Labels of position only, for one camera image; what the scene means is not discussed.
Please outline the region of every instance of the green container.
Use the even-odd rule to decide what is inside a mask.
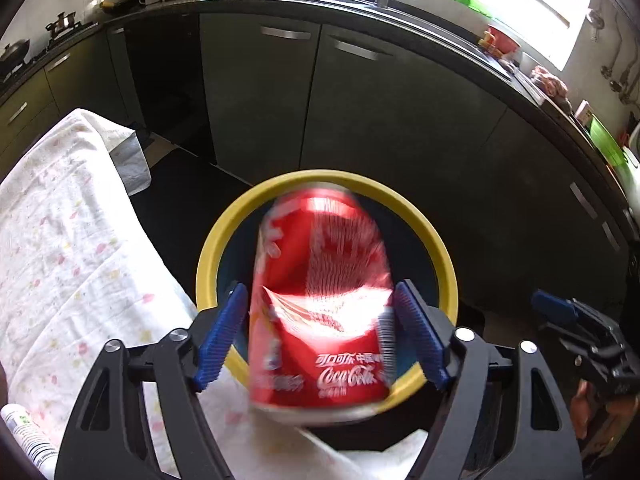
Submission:
[[[613,168],[626,164],[625,154],[618,146],[616,139],[611,137],[611,134],[596,118],[596,116],[593,116],[593,119],[591,120],[589,134],[593,143],[600,150],[600,153],[602,153],[604,158]]]

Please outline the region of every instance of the gas stove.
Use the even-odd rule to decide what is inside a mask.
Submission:
[[[20,76],[24,74],[28,69],[30,69],[33,65],[35,65],[41,58],[46,56],[51,50],[59,46],[64,41],[68,40],[72,36],[75,36],[79,32],[82,32],[86,28],[91,27],[94,22],[86,22],[80,23],[77,22],[73,28],[68,29],[63,34],[59,34],[55,40],[49,40],[49,44],[46,48],[43,48],[39,53],[31,56],[31,59],[27,62],[22,63],[21,65],[14,68],[14,70],[2,81],[0,81],[0,93],[4,92],[7,88],[9,88],[15,81],[20,79]]]

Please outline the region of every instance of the frying pan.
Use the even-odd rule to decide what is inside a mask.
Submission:
[[[24,62],[24,56],[29,51],[30,40],[18,40],[5,47],[0,56],[0,77],[4,78],[11,70]]]

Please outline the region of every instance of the coca-cola can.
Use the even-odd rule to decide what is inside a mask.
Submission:
[[[258,235],[252,404],[297,425],[375,414],[395,377],[391,297],[380,232],[356,197],[332,184],[280,197]]]

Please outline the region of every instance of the floor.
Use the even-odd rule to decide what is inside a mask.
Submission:
[[[152,184],[132,196],[131,202],[165,265],[195,302],[196,268],[204,240],[218,216],[249,186],[155,134],[144,153]],[[533,319],[511,319],[461,305],[458,322],[494,344],[515,347],[523,339],[536,340]],[[558,370],[563,377],[559,386],[569,400],[577,378],[562,363],[545,357],[554,373]],[[441,400],[428,383],[402,405],[371,420],[313,431],[335,449],[383,450],[418,428],[428,430]]]

